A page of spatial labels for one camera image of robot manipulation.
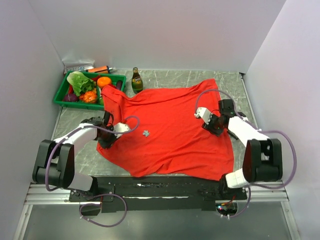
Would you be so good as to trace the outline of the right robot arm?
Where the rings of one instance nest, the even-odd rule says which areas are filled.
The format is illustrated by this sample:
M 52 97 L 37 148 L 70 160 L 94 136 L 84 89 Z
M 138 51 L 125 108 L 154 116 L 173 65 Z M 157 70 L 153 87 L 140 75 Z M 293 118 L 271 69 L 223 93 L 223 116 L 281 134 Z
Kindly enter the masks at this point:
M 227 132 L 245 147 L 242 167 L 221 176 L 218 193 L 230 199 L 236 189 L 256 182 L 274 182 L 282 179 L 282 144 L 276 138 L 262 134 L 242 112 L 235 110 L 231 99 L 218 101 L 218 115 L 206 107 L 198 107 L 194 116 L 202 119 L 202 128 L 216 137 Z

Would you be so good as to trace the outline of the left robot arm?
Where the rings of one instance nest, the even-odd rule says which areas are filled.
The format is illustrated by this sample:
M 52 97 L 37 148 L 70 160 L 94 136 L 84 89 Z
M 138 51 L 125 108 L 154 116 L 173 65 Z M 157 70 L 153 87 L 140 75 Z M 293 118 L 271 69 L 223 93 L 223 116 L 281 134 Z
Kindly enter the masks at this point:
M 75 190 L 87 201 L 99 195 L 96 177 L 77 173 L 77 153 L 90 141 L 101 141 L 105 147 L 117 137 L 114 134 L 114 116 L 105 111 L 103 117 L 83 120 L 78 127 L 55 140 L 43 140 L 39 144 L 32 180 L 44 184 L 49 192 L 58 188 Z

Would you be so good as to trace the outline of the red t-shirt garment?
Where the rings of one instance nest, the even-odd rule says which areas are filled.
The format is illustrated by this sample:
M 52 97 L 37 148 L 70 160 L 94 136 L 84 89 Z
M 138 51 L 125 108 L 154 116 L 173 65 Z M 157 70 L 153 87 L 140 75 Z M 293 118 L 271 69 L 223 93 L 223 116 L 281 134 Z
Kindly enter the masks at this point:
M 234 168 L 228 133 L 217 137 L 202 128 L 195 108 L 218 108 L 220 95 L 214 79 L 188 88 L 145 89 L 133 97 L 107 86 L 102 90 L 106 111 L 116 123 L 125 122 L 131 133 L 111 148 L 97 147 L 108 161 L 134 177 L 150 174 L 186 174 L 217 181 Z

